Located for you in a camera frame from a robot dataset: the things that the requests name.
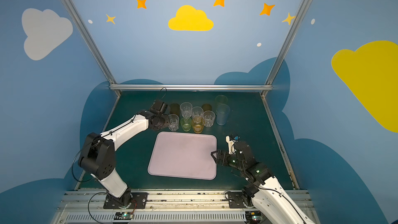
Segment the green faceted glass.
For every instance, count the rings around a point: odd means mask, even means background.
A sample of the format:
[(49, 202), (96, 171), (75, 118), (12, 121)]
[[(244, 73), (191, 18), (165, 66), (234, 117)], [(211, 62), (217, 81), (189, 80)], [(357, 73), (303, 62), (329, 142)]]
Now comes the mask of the green faceted glass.
[(180, 120), (180, 125), (181, 125), (182, 129), (183, 129), (185, 132), (189, 132), (189, 131), (191, 130), (191, 127), (192, 127), (192, 119), (191, 119), (191, 117), (189, 117), (189, 118), (182, 118), (182, 119)]

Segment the lilac plastic tray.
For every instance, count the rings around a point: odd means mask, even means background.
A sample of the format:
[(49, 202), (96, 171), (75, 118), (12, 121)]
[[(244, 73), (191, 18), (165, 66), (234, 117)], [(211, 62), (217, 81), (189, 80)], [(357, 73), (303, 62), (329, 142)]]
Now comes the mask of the lilac plastic tray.
[(148, 173), (153, 176), (213, 180), (217, 165), (211, 153), (217, 150), (213, 135), (160, 132), (157, 135)]

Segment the amber faceted glass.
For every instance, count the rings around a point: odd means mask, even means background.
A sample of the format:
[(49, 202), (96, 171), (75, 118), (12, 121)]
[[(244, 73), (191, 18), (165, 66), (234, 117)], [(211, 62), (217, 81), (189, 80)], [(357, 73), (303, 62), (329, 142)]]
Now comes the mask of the amber faceted glass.
[(200, 134), (204, 129), (204, 119), (202, 116), (194, 116), (192, 118), (192, 128), (195, 133)]

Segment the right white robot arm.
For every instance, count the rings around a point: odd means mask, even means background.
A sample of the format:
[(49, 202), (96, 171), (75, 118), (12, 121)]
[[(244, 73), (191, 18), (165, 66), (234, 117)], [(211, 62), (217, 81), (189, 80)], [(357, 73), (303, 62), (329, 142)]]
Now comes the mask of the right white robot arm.
[(249, 185), (243, 188), (247, 206), (258, 209), (273, 224), (313, 224), (288, 196), (274, 174), (258, 162), (251, 147), (244, 141), (229, 145), (229, 150), (210, 153), (216, 164), (240, 171)]

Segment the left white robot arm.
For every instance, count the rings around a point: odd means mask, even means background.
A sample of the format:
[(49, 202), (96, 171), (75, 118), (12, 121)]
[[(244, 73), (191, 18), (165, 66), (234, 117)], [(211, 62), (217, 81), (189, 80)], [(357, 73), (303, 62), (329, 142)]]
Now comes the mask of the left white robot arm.
[(113, 208), (130, 208), (133, 203), (130, 187), (116, 171), (116, 151), (135, 135), (147, 130), (160, 130), (170, 125), (168, 115), (140, 111), (119, 126), (86, 137), (78, 165), (106, 189), (106, 200)]

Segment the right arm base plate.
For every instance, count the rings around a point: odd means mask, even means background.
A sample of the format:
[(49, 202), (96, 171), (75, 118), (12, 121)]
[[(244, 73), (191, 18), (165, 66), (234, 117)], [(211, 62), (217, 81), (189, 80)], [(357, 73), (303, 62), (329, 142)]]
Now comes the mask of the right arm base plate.
[(227, 191), (224, 196), (226, 197), (229, 208), (253, 208), (250, 199), (241, 191), (232, 192)]

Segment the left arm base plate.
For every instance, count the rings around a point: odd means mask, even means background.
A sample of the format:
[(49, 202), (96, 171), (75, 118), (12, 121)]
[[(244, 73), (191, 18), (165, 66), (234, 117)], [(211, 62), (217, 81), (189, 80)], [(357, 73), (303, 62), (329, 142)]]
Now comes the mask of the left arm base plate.
[(147, 198), (147, 192), (128, 192), (120, 198), (107, 194), (103, 209), (144, 209)]

